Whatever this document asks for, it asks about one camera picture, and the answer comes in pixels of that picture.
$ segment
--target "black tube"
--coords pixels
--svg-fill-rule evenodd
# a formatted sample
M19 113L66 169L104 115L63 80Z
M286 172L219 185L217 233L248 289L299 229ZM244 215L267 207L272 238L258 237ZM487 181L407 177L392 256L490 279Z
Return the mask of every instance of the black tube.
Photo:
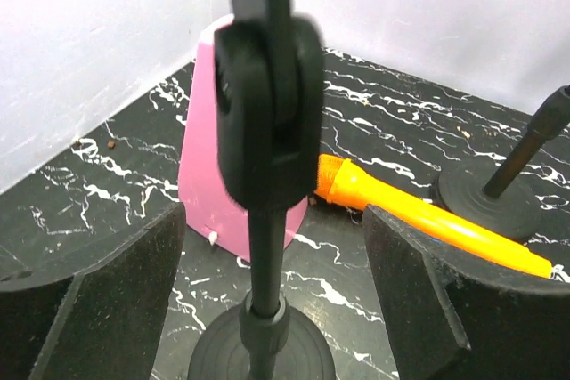
M484 194L490 198L498 198L541 149L544 142L545 139L535 133L526 133L483 187Z
M271 318L279 310L286 210L249 211L252 311Z

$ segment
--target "yellow-orange plastic object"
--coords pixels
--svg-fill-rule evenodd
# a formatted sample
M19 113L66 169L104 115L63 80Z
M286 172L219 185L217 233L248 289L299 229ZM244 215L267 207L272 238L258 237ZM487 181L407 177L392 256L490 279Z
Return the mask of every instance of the yellow-orange plastic object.
M321 154L315 192L330 204L379 206L428 235L510 269L549 278L552 264L523 245L366 174L350 159Z

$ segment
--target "marble countertop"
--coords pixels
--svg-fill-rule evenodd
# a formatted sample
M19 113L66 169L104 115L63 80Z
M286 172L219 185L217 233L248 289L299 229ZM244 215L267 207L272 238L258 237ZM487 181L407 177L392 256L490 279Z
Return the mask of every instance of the marble countertop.
M418 197L428 198L451 162L501 162L525 130L523 113L333 50L325 56L323 150ZM192 69L159 83L0 197L0 276L149 221L177 200ZM529 246L567 281L569 139L565 132L549 142L524 171L543 210ZM339 379L398 378L358 213L309 206L285 252L282 282L290 303L327 337ZM248 286L245 263L188 230L151 378L185 380L200 333L240 303Z

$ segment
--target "pink box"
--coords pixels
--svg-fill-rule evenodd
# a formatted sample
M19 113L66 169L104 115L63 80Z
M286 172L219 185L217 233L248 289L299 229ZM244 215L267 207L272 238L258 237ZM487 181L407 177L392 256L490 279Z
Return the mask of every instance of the pink box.
M226 193L217 164L214 32L233 16L215 21L200 35L182 157L178 197L186 207L186 222L200 235L249 261L248 213ZM285 247L298 231L306 198L289 210Z

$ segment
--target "orange microphone handle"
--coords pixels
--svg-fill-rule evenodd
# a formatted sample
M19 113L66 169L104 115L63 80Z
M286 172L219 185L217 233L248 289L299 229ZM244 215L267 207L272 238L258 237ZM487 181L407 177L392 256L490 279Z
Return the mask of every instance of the orange microphone handle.
M363 211L375 205L428 235L488 261L549 278L551 263L512 240L366 174L350 159L338 169L327 202Z

